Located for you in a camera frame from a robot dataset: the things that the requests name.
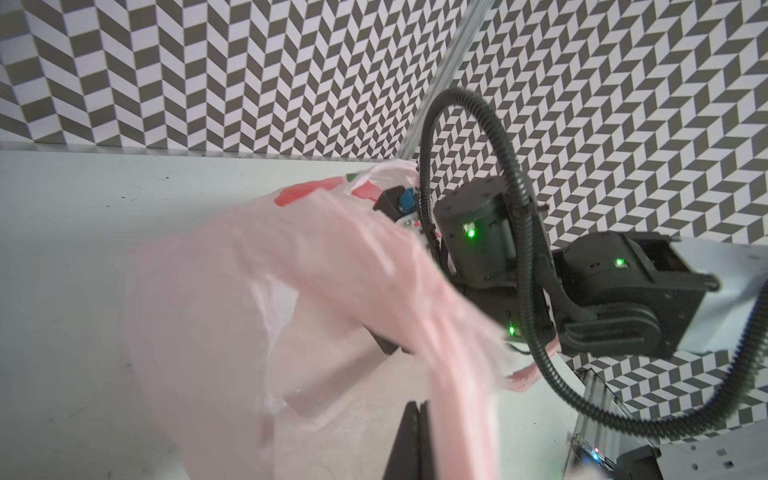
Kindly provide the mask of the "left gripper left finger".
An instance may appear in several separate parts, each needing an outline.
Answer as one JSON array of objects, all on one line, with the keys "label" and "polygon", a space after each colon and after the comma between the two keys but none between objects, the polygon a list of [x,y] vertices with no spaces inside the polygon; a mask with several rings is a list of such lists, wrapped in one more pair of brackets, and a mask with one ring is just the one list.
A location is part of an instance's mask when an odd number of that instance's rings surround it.
[{"label": "left gripper left finger", "polygon": [[419,404],[406,404],[385,467],[383,480],[419,480],[421,478],[421,425]]}]

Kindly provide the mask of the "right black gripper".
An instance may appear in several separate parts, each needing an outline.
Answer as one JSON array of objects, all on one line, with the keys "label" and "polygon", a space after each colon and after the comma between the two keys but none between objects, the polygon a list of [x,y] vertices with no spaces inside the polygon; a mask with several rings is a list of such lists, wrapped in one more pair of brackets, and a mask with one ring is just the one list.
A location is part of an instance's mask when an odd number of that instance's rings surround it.
[{"label": "right black gripper", "polygon": [[[511,348],[528,354],[519,320],[517,252],[504,179],[475,178],[447,191],[434,205],[437,260],[447,280],[507,331]],[[541,287],[534,286],[535,331],[547,346],[555,326]]]}]

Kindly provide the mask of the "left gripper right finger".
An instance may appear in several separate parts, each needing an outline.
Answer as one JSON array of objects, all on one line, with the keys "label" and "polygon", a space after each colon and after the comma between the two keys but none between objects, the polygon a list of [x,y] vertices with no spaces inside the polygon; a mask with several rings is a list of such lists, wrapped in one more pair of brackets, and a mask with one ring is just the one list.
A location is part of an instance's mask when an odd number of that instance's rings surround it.
[{"label": "left gripper right finger", "polygon": [[419,479],[435,479],[433,448],[430,435],[429,401],[423,402],[419,410]]}]

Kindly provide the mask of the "pink plastic bag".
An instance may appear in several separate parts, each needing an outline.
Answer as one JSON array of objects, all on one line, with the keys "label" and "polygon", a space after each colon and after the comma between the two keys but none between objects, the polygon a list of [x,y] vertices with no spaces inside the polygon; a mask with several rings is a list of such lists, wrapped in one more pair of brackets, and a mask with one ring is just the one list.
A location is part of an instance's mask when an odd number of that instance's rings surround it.
[{"label": "pink plastic bag", "polygon": [[572,422],[373,208],[414,164],[284,188],[141,246],[123,337],[192,479],[379,479],[429,401],[441,479],[558,479]]}]

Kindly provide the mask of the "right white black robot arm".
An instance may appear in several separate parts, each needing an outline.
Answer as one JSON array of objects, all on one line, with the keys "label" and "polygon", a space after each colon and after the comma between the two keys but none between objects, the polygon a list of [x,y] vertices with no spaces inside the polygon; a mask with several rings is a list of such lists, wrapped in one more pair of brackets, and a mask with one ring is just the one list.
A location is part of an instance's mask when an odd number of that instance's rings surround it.
[{"label": "right white black robot arm", "polygon": [[[498,176],[446,193],[432,218],[449,283],[521,345],[520,250]],[[533,325],[566,354],[767,354],[767,250],[655,232],[593,232],[555,248],[533,228]]]}]

